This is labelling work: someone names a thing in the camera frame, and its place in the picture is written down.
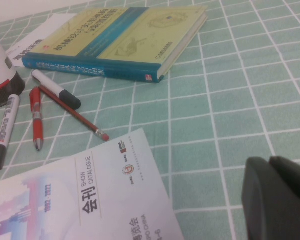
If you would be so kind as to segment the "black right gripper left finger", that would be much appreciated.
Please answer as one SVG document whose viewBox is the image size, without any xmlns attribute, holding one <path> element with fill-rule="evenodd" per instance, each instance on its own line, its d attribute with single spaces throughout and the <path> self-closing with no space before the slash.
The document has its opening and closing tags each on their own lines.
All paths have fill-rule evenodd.
<svg viewBox="0 0 300 240">
<path fill-rule="evenodd" d="M 248 239 L 300 240 L 300 188 L 290 188 L 269 161 L 246 161 L 241 200 Z"/>
</svg>

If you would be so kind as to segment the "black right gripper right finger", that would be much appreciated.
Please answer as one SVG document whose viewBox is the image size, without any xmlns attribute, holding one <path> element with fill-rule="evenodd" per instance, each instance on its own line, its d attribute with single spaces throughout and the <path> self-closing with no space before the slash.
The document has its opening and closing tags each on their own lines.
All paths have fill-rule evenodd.
<svg viewBox="0 0 300 240">
<path fill-rule="evenodd" d="M 272 156 L 270 165 L 290 188 L 300 188 L 300 165 L 282 156 Z"/>
</svg>

